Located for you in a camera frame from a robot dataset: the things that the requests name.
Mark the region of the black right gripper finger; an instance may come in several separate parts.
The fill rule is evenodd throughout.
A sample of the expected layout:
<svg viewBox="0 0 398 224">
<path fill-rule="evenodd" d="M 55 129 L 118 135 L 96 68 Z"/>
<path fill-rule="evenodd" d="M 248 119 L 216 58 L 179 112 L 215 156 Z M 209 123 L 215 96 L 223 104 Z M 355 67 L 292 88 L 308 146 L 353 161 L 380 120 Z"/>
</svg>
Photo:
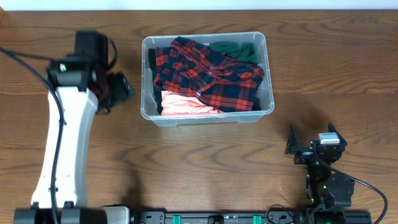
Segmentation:
<svg viewBox="0 0 398 224">
<path fill-rule="evenodd" d="M 298 150 L 297 136 L 295 132 L 295 126 L 290 125 L 289 138 L 285 147 L 285 154 L 295 154 Z"/>
<path fill-rule="evenodd" d="M 340 140 L 340 144 L 347 146 L 347 142 L 346 140 L 342 137 L 342 135 L 336 130 L 336 128 L 334 127 L 333 123 L 330 121 L 328 123 L 328 132 L 329 133 L 335 133 L 338 136 L 338 139 Z"/>
</svg>

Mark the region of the pink garment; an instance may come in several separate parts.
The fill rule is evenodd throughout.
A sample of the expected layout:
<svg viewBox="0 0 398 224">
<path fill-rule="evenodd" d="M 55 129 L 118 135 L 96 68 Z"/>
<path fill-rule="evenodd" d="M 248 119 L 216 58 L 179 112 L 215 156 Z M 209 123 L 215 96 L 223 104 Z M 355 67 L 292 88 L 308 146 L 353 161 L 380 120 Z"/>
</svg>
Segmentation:
<svg viewBox="0 0 398 224">
<path fill-rule="evenodd" d="M 215 114 L 220 110 L 207 106 L 195 97 L 179 95 L 172 91 L 161 91 L 163 116 L 188 115 L 188 114 Z"/>
</svg>

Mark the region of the red navy plaid shirt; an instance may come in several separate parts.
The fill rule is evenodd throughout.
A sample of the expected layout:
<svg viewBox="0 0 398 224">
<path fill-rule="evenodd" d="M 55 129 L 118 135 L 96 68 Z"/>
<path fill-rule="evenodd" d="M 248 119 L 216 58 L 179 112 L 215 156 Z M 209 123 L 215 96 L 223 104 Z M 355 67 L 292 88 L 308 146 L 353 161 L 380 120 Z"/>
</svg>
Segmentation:
<svg viewBox="0 0 398 224">
<path fill-rule="evenodd" d="M 264 70 L 222 55 L 192 39 L 177 37 L 169 47 L 149 50 L 154 88 L 198 99 L 222 112 L 251 111 Z"/>
</svg>

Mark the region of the clear plastic storage bin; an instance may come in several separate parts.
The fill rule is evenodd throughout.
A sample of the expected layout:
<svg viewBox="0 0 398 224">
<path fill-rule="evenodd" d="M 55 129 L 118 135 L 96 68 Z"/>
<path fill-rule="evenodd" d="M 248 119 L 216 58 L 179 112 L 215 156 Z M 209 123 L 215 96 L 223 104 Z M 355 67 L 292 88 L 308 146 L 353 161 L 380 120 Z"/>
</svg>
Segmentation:
<svg viewBox="0 0 398 224">
<path fill-rule="evenodd" d="M 201 123 L 254 123 L 263 116 L 271 114 L 275 108 L 272 89 L 269 58 L 267 52 L 266 37 L 261 32 L 235 32 L 220 34 L 192 34 L 184 35 L 185 38 L 209 46 L 213 42 L 235 42 L 238 44 L 252 43 L 257 48 L 259 66 L 266 75 L 259 85 L 257 97 L 260 110 L 236 113 L 198 114 L 162 116 L 157 111 L 152 72 L 149 65 L 148 50 L 156 47 L 168 47 L 175 35 L 148 36 L 142 41 L 142 84 L 141 84 L 141 115 L 146 120 L 154 122 L 158 126 L 178 126 L 183 124 Z"/>
</svg>

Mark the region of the dark green garment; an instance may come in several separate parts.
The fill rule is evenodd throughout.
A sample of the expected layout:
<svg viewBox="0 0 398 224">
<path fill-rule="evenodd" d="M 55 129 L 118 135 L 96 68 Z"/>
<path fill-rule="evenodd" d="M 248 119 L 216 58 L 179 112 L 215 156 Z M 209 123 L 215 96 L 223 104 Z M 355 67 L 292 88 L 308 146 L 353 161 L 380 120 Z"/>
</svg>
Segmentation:
<svg viewBox="0 0 398 224">
<path fill-rule="evenodd" d="M 253 43 L 213 42 L 210 43 L 210 49 L 243 63 L 259 63 L 257 47 Z"/>
</svg>

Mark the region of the large black garment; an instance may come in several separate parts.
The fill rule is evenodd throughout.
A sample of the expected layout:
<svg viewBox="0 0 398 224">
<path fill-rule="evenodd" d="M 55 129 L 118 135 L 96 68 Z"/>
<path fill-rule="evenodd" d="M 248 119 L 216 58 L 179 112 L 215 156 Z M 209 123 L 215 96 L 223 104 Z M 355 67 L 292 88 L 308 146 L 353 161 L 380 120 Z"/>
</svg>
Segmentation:
<svg viewBox="0 0 398 224">
<path fill-rule="evenodd" d="M 157 75 L 157 67 L 156 67 L 156 55 L 155 55 L 155 49 L 149 49 L 148 50 L 148 61 L 149 61 L 149 66 L 152 72 L 152 83 L 154 83 L 154 80 Z M 153 87 L 153 94 L 155 97 L 155 102 L 157 104 L 157 112 L 159 115 L 162 114 L 162 94 L 161 91 L 155 87 L 155 85 L 152 85 Z"/>
</svg>

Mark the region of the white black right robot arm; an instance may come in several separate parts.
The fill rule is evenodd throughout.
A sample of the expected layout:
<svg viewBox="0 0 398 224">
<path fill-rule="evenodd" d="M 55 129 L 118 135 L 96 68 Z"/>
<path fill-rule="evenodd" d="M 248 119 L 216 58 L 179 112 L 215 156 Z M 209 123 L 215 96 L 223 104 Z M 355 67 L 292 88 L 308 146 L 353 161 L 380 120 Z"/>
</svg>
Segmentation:
<svg viewBox="0 0 398 224">
<path fill-rule="evenodd" d="M 294 155 L 294 163 L 307 170 L 306 196 L 311 206 L 294 215 L 295 223 L 345 223 L 344 208 L 351 206 L 354 181 L 346 174 L 331 169 L 343 154 L 347 142 L 328 124 L 328 132 L 320 133 L 309 146 L 300 146 L 294 125 L 290 126 L 286 154 Z"/>
</svg>

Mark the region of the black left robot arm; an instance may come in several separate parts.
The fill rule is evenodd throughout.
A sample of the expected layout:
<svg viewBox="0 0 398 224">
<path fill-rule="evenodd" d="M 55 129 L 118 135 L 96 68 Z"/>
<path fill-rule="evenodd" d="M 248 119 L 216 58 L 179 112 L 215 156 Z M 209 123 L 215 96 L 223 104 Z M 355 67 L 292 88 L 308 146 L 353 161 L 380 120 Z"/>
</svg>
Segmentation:
<svg viewBox="0 0 398 224">
<path fill-rule="evenodd" d="M 89 58 L 53 60 L 46 69 L 49 131 L 44 163 L 30 208 L 18 208 L 14 223 L 134 223 L 125 205 L 88 208 L 86 162 L 95 115 L 130 98 L 123 73 Z"/>
</svg>

